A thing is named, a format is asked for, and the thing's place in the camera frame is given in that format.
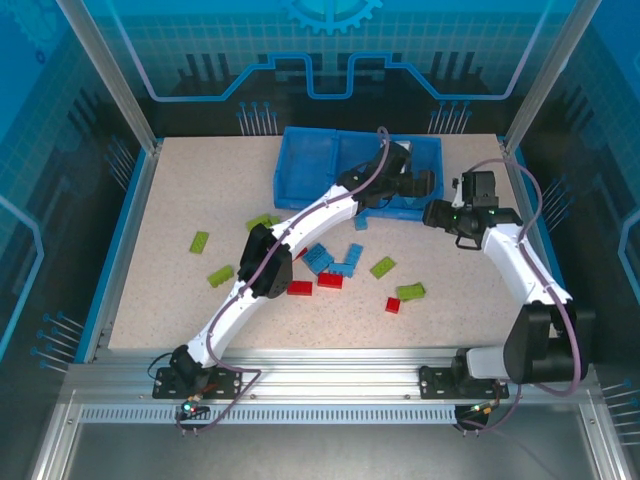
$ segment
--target speckled work surface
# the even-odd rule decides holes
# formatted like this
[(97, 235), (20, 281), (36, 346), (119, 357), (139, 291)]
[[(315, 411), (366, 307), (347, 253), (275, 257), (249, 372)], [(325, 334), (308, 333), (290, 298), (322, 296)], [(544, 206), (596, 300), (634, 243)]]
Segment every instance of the speckled work surface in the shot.
[[(445, 197), (451, 179), (474, 163), (500, 157), (493, 135), (442, 136)], [(111, 349), (174, 348), (208, 322), (229, 292), (207, 277), (231, 264), (237, 271), (245, 222), (273, 208), (272, 178), (280, 137), (168, 138), (149, 194)], [(501, 206), (515, 198), (504, 166), (493, 167)], [(314, 285), (313, 297), (283, 295), (260, 309), (232, 341), (238, 348), (394, 348), (481, 345), (504, 341), (519, 311), (491, 261), (459, 250), (454, 237), (421, 223), (352, 221), (320, 241), (342, 261), (351, 243), (364, 246), (341, 291)], [(202, 255), (189, 252), (197, 231), (210, 233)], [(376, 280), (369, 269), (385, 256), (397, 266)], [(301, 260), (294, 279), (314, 280)], [(398, 285), (422, 282), (424, 299), (385, 312)]]

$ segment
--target green lego brick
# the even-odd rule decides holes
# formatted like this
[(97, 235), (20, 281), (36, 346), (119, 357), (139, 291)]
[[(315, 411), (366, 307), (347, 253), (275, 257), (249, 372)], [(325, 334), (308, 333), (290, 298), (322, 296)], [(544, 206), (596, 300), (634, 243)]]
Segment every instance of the green lego brick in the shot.
[(260, 215), (256, 218), (254, 218), (253, 220), (249, 220), (247, 222), (247, 230), (251, 231), (251, 229), (253, 229), (253, 227), (255, 227), (257, 224), (262, 223), (263, 225), (266, 225), (267, 227), (271, 226), (271, 222), (269, 221), (269, 214), (265, 213), (263, 215)]
[(409, 300), (415, 300), (416, 298), (424, 298), (426, 290), (424, 286), (418, 282), (413, 285), (405, 285), (402, 287), (396, 287), (396, 297), (402, 302), (408, 302)]
[(227, 265), (226, 267), (222, 267), (217, 272), (209, 275), (207, 280), (213, 288), (217, 288), (231, 277), (233, 277), (233, 268), (231, 268), (231, 265)]
[(374, 277), (380, 280), (389, 270), (396, 266), (396, 262), (389, 257), (384, 257), (378, 263), (376, 263), (370, 270)]
[(196, 232), (196, 236), (193, 237), (193, 242), (191, 242), (191, 248), (189, 248), (189, 251), (191, 253), (202, 253), (204, 246), (207, 244), (207, 240), (209, 240), (208, 232)]

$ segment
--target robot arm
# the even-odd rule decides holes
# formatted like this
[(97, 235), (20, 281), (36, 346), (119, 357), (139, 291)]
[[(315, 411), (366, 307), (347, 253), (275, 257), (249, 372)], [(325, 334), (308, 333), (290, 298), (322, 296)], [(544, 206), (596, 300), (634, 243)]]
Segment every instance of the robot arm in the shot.
[(292, 261), (306, 246), (381, 200), (398, 194), (423, 197), (433, 191), (433, 172), (422, 171), (414, 178), (410, 150), (408, 142), (391, 142), (385, 158), (381, 147), (372, 161), (344, 172), (321, 198), (294, 217), (270, 229), (257, 225), (251, 230), (231, 293), (200, 333), (173, 352), (170, 364), (187, 386), (197, 384), (203, 370), (217, 363), (262, 304), (286, 291), (293, 280)]
[[(363, 171), (355, 167), (343, 173), (320, 199), (285, 222), (271, 229), (263, 225), (252, 229), (231, 293), (200, 333), (172, 355), (171, 366), (186, 385), (197, 384), (203, 370), (216, 364), (234, 335), (262, 304), (286, 291), (292, 281), (292, 261), (304, 247), (381, 200), (396, 194), (420, 197), (431, 193), (435, 184), (433, 172), (420, 172), (418, 179), (413, 178), (410, 145), (394, 142), (375, 181), (358, 191), (382, 158), (381, 149)], [(456, 235), (458, 248), (483, 251), (523, 305), (504, 346), (465, 352), (466, 375), (471, 379), (509, 377), (518, 384), (571, 379), (573, 358), (557, 307), (547, 290), (551, 286), (570, 312), (574, 325), (580, 319), (584, 377), (592, 317), (573, 308), (571, 296), (555, 282), (528, 240), (519, 241), (522, 221), (513, 209), (498, 207), (493, 172), (466, 172), (454, 187), (454, 202), (431, 202), (425, 209), (424, 224)], [(521, 249), (529, 254), (537, 272), (524, 260)], [(260, 267), (267, 257), (264, 268)], [(551, 325), (558, 332), (557, 338), (550, 338)]]

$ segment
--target glass panel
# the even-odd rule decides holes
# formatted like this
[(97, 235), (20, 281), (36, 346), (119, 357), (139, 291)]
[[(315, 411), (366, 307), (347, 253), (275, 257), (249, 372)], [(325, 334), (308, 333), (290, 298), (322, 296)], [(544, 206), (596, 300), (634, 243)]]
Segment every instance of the glass panel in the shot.
[(640, 381), (639, 15), (638, 2), (602, 2), (521, 145), (545, 191), (548, 246), (576, 301), (596, 309), (600, 380), (634, 383), (610, 392), (623, 394), (609, 403), (626, 434), (638, 430), (630, 392)]
[(0, 44), (1, 476), (27, 478), (140, 147), (55, 2), (0, 2)]
[(407, 133), (504, 133), (574, 3), (87, 6), (152, 127), (173, 136), (274, 134), (290, 124), (372, 130), (380, 121)]

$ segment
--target blue plastic bin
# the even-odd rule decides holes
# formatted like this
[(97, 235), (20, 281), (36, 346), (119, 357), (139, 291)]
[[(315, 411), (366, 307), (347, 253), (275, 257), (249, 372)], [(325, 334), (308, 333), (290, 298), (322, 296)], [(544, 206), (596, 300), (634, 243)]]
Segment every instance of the blue plastic bin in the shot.
[[(420, 221), (424, 207), (444, 194), (440, 139), (416, 135), (391, 135), (391, 139), (411, 141), (411, 170), (416, 177), (420, 170), (432, 170), (436, 174), (436, 187), (424, 198), (396, 196), (385, 208), (369, 209), (367, 214)], [(340, 173), (368, 162), (379, 148), (375, 133), (287, 127), (273, 177), (276, 208), (301, 210), (307, 207), (335, 183)]]

